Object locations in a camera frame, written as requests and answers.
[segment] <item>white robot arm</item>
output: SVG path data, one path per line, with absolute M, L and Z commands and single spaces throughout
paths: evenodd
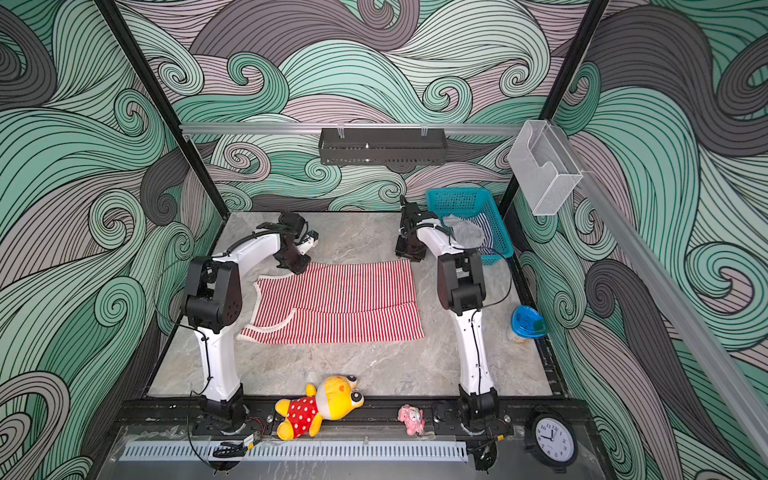
M 400 199 L 402 217 L 396 253 L 420 261 L 426 250 L 438 261 L 437 290 L 442 307 L 454 316 L 458 355 L 461 361 L 459 409 L 465 425 L 486 416 L 498 416 L 498 393 L 488 371 L 482 338 L 482 302 L 485 279 L 477 249 L 451 240 L 451 232 L 433 212 Z
M 240 278 L 270 256 L 280 267 L 303 273 L 310 262 L 306 252 L 318 239 L 318 234 L 308 228 L 301 234 L 305 226 L 300 215 L 283 213 L 278 223 L 262 223 L 258 231 L 238 240 L 227 251 L 190 261 L 181 311 L 196 329 L 203 361 L 205 387 L 200 393 L 200 407 L 227 428 L 237 429 L 244 420 L 233 325 L 243 308 Z

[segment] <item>gray marble surface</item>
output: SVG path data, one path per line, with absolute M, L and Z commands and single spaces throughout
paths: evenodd
M 375 263 L 397 260 L 395 241 L 400 214 L 303 214 L 320 235 L 310 251 L 319 263 Z M 217 244 L 223 250 L 278 214 L 244 212 L 231 216 Z M 363 395 L 458 395 L 458 346 L 452 314 L 440 306 L 435 288 L 437 262 L 428 253 L 412 263 L 416 304 L 424 338 L 397 343 L 340 343 L 322 345 L 263 345 L 235 339 L 235 356 L 246 394 L 295 396 L 307 382 L 336 374 L 359 378 Z M 502 298 L 509 285 L 503 262 L 485 266 L 486 303 Z M 264 260 L 242 281 L 243 312 L 238 331 L 253 313 L 260 274 L 284 274 L 272 260 Z M 550 395 L 551 390 L 532 340 L 507 330 L 512 311 L 520 304 L 514 286 L 503 303 L 483 310 L 483 338 L 491 375 L 499 395 Z M 194 335 L 179 329 L 150 388 L 150 396 L 188 395 L 203 386 L 200 354 Z

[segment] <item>yellow plush toy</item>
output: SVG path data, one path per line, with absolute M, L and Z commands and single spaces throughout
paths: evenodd
M 318 389 L 306 385 L 306 397 L 298 400 L 282 399 L 275 405 L 277 413 L 286 419 L 277 427 L 277 436 L 293 440 L 306 433 L 317 435 L 323 419 L 338 420 L 362 405 L 363 397 L 357 392 L 354 376 L 332 376 Z

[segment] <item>clock face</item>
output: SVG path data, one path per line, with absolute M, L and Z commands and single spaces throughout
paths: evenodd
M 574 439 L 565 425 L 550 417 L 540 419 L 534 428 L 536 442 L 544 454 L 556 462 L 567 462 L 574 454 Z

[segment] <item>black clock frame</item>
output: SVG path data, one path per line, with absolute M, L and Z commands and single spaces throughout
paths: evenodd
M 573 439 L 574 443 L 574 451 L 573 455 L 571 455 L 571 457 L 565 462 L 560 462 L 559 460 L 550 458 L 549 455 L 544 453 L 544 450 L 541 449 L 541 446 L 539 446 L 538 442 L 536 442 L 534 427 L 541 419 L 555 419 L 560 422 L 566 430 L 568 430 L 569 434 L 571 434 L 571 438 Z M 531 455 L 533 455 L 533 457 L 536 458 L 539 462 L 548 467 L 552 467 L 556 472 L 560 473 L 565 473 L 565 467 L 571 465 L 576 461 L 576 458 L 578 458 L 578 443 L 576 442 L 576 435 L 574 433 L 573 426 L 570 422 L 564 419 L 562 415 L 557 413 L 555 410 L 545 406 L 534 407 L 531 415 L 525 422 L 525 449 L 530 452 Z

